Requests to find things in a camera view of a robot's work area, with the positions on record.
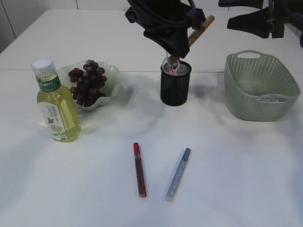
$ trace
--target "grape cluster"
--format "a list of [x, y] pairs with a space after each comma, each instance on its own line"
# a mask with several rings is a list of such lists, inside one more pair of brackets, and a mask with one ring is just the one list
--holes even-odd
[[92, 106], [100, 97], [106, 97], [106, 94], [100, 92], [99, 89], [105, 85], [107, 80], [104, 68], [99, 67], [97, 62], [87, 60], [82, 71], [74, 68], [68, 73], [72, 83], [77, 83], [77, 87], [71, 88], [73, 99], [77, 100], [77, 104], [89, 107]]

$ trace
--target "bottle label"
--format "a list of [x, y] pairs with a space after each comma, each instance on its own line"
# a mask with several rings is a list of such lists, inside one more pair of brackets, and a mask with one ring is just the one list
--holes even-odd
[[68, 140], [58, 107], [52, 103], [38, 103], [49, 131], [55, 140]]
[[37, 80], [37, 81], [38, 81], [38, 85], [40, 87], [40, 90], [42, 92], [46, 92], [46, 93], [53, 92], [61, 86], [61, 83], [60, 83], [60, 80], [59, 80], [58, 76], [56, 76], [54, 79], [49, 80], [49, 81], [41, 81], [40, 79]]

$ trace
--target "white bowl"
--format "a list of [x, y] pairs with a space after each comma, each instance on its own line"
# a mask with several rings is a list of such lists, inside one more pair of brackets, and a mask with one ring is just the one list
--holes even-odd
[[[68, 65], [68, 66], [62, 67], [60, 69], [57, 69], [57, 73], [58, 73], [61, 83], [64, 84], [65, 86], [67, 86], [68, 88], [76, 87], [77, 84], [72, 83], [70, 81], [70, 77], [68, 76], [68, 73], [71, 70], [73, 70], [74, 68], [79, 68], [79, 69], [83, 70], [83, 66], [85, 64], [86, 64], [86, 61], [80, 61], [73, 65]], [[116, 66], [108, 64], [107, 62], [104, 62], [104, 61], [98, 61], [98, 64], [100, 67], [105, 69], [105, 73], [103, 75], [107, 77], [105, 86], [103, 88], [99, 89], [99, 91], [104, 92], [107, 96], [98, 98], [97, 101], [90, 107], [83, 107], [83, 106], [77, 104], [77, 106], [83, 110], [93, 110], [98, 106], [106, 105], [110, 101], [110, 99], [112, 99], [113, 97], [115, 97], [117, 95], [119, 86], [123, 82], [123, 77], [121, 75], [121, 72], [119, 71], [119, 69]]]

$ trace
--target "blue marker cap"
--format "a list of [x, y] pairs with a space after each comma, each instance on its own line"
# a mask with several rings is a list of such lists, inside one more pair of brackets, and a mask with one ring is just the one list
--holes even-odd
[[188, 160], [190, 151], [191, 151], [191, 150], [190, 150], [189, 148], [186, 148], [186, 150], [185, 150], [185, 152], [184, 152], [184, 155], [183, 155], [183, 157], [182, 157], [182, 159], [183, 159], [184, 161], [187, 161], [187, 160]]

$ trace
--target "white bottle cap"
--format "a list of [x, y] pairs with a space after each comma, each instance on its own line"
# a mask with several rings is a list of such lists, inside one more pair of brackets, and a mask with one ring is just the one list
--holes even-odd
[[32, 69], [36, 76], [46, 77], [56, 72], [53, 61], [49, 58], [40, 58], [32, 63]]

